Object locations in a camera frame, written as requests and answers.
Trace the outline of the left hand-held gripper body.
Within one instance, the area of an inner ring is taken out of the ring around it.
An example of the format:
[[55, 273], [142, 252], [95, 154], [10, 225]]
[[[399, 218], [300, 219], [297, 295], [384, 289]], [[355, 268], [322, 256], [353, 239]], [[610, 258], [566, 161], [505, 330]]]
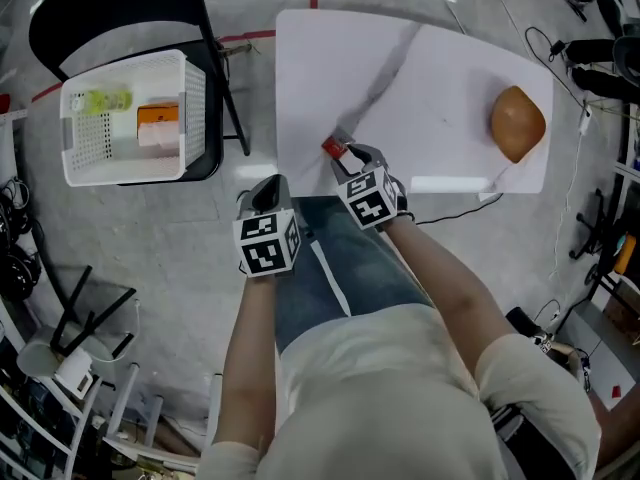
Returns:
[[236, 220], [233, 236], [248, 277], [282, 274], [293, 269], [301, 243], [293, 209]]

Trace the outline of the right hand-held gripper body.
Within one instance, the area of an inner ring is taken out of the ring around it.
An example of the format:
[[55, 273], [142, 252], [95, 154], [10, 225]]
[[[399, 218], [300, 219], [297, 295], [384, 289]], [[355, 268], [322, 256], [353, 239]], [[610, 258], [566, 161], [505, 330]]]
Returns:
[[404, 186], [384, 167], [362, 172], [360, 177], [338, 184], [336, 191], [361, 230], [396, 217], [401, 201], [406, 201]]

